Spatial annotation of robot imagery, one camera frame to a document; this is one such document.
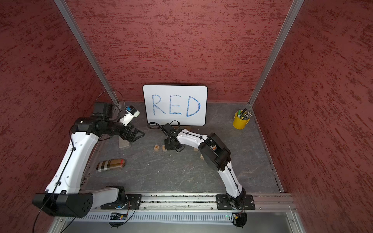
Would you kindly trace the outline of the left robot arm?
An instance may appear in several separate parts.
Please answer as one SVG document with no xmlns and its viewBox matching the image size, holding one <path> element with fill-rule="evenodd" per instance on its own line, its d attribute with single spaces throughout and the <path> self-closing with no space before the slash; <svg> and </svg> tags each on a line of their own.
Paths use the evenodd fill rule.
<svg viewBox="0 0 373 233">
<path fill-rule="evenodd" d="M 81 184 L 88 159 L 102 136 L 119 136 L 128 142 L 144 137 L 130 122 L 139 116 L 133 106 L 125 108 L 122 118 L 113 120 L 113 105 L 95 103 L 90 117 L 78 118 L 70 132 L 70 143 L 51 182 L 43 193 L 35 194 L 32 204 L 50 216 L 85 217 L 96 207 L 129 208 L 122 186 L 82 193 Z"/>
</svg>

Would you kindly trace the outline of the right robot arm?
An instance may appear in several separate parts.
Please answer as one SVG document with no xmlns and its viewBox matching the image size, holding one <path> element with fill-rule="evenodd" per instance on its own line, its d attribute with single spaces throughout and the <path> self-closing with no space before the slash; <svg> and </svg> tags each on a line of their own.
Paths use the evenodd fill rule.
<svg viewBox="0 0 373 233">
<path fill-rule="evenodd" d="M 231 206 L 243 209 L 246 191 L 233 171 L 231 151 L 215 133 L 201 135 L 187 129 L 176 129 L 168 123 L 160 128 L 166 135 L 167 150 L 180 152 L 185 146 L 198 149 L 207 165 L 221 177 Z"/>
</svg>

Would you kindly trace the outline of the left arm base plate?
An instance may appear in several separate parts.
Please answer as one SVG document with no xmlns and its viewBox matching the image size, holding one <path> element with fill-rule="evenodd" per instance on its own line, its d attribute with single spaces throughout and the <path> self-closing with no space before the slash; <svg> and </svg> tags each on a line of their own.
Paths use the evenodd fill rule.
<svg viewBox="0 0 373 233">
<path fill-rule="evenodd" d="M 141 204 L 141 194 L 127 194 L 124 201 L 107 203 L 100 208 L 102 210 L 138 210 Z"/>
</svg>

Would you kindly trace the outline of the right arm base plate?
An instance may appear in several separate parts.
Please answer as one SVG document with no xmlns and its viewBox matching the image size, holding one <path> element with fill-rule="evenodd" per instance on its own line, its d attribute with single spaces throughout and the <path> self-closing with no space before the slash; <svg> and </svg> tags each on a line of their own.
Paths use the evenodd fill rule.
<svg viewBox="0 0 373 233">
<path fill-rule="evenodd" d="M 237 199 L 227 194 L 216 195 L 218 210 L 255 210 L 254 198 L 252 195 L 245 195 Z"/>
</svg>

